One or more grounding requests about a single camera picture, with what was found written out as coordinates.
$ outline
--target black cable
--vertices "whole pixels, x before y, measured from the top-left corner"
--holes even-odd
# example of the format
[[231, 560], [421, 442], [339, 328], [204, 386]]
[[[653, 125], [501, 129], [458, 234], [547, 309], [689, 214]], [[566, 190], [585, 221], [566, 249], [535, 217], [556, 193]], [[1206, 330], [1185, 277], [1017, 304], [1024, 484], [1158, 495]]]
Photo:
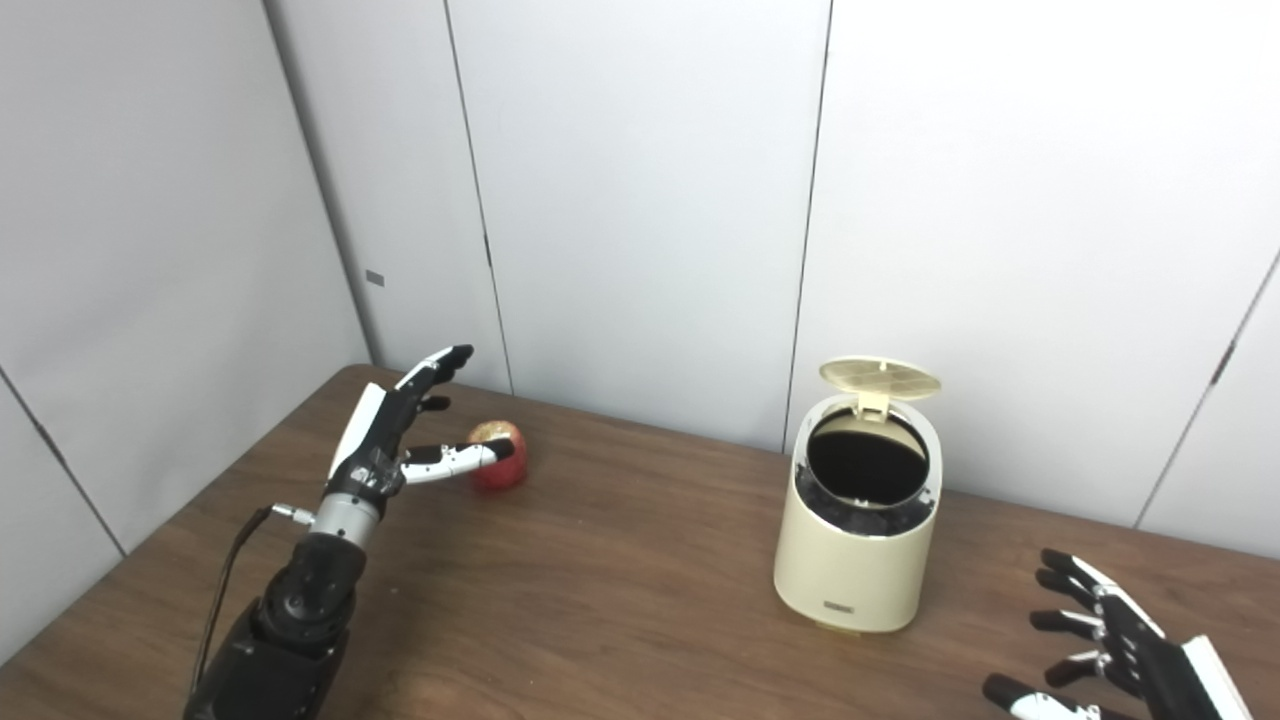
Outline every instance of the black cable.
[[253, 534], [253, 530], [262, 524], [271, 514], [271, 506], [259, 507], [250, 515], [241, 532], [236, 533], [230, 550], [227, 551], [227, 560], [223, 561], [223, 574], [218, 578], [218, 589], [214, 591], [214, 606], [209, 609], [209, 619], [205, 620], [205, 635], [200, 638], [200, 648], [196, 651], [196, 667], [191, 673], [191, 694], [196, 694], [200, 679], [205, 675], [205, 661], [209, 659], [209, 643], [214, 639], [214, 625], [218, 624], [218, 614], [223, 609], [223, 596], [227, 594], [227, 582], [232, 577], [232, 566], [236, 565], [236, 555], [241, 546]]

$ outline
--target red apple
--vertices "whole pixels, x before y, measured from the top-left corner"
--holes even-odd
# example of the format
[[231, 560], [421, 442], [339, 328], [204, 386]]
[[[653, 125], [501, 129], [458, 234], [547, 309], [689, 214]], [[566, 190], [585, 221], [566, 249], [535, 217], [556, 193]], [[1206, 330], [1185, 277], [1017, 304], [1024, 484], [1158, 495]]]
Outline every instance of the red apple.
[[489, 420], [480, 423], [471, 429], [467, 442], [485, 442], [490, 439], [509, 438], [516, 446], [516, 452], [511, 457], [499, 460], [493, 465], [471, 470], [471, 486], [481, 491], [507, 489], [525, 479], [529, 465], [529, 452], [525, 450], [525, 436], [520, 434], [520, 428], [507, 420]]

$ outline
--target open lid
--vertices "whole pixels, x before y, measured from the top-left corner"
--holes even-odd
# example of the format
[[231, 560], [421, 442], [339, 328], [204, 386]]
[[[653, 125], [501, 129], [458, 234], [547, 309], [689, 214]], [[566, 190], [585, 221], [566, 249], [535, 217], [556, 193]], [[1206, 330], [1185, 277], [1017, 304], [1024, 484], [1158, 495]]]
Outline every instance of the open lid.
[[920, 400], [942, 389], [942, 383], [922, 368], [869, 355], [827, 360], [818, 374], [844, 392], [858, 393], [858, 414], [868, 420], [883, 421], [891, 398]]

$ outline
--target cream trash can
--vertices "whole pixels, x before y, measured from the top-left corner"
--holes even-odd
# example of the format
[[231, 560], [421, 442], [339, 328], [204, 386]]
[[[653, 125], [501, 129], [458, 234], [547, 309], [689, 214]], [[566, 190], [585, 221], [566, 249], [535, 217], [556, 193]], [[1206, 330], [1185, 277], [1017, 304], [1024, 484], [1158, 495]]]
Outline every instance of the cream trash can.
[[822, 625], [897, 630], [919, 607], [942, 491], [938, 436], [902, 401], [942, 386], [882, 357], [838, 357], [819, 372], [845, 395], [800, 423], [773, 585]]

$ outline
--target robotic arm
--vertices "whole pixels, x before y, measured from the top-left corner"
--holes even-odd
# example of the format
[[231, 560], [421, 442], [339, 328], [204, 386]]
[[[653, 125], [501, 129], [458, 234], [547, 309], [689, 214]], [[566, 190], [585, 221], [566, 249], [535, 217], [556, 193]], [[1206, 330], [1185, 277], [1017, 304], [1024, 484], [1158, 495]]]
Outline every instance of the robotic arm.
[[[390, 391], [365, 387], [338, 442], [320, 509], [261, 509], [236, 538], [223, 583], [236, 550], [271, 511], [308, 527], [288, 565], [236, 620], [207, 671], [202, 644], [184, 720], [308, 720], [320, 711], [347, 646], [365, 547], [388, 498], [406, 484], [451, 478], [515, 452], [509, 439], [399, 450], [420, 413], [448, 407], [447, 397], [428, 392], [449, 382], [471, 354], [470, 345], [448, 347]], [[210, 632], [220, 602], [219, 593]]]
[[[1079, 557], [1044, 550], [1041, 587], [1074, 598], [1087, 612], [1032, 612], [1038, 630], [1071, 633], [1100, 647], [1071, 655], [1044, 671], [1061, 688], [1097, 675], [1147, 702], [1153, 720], [1252, 720], [1213, 644], [1197, 635], [1183, 644], [1165, 632], [1111, 578]], [[1096, 705], [1037, 692], [1012, 678], [993, 674], [983, 683], [987, 698], [1021, 720], [1133, 720]]]

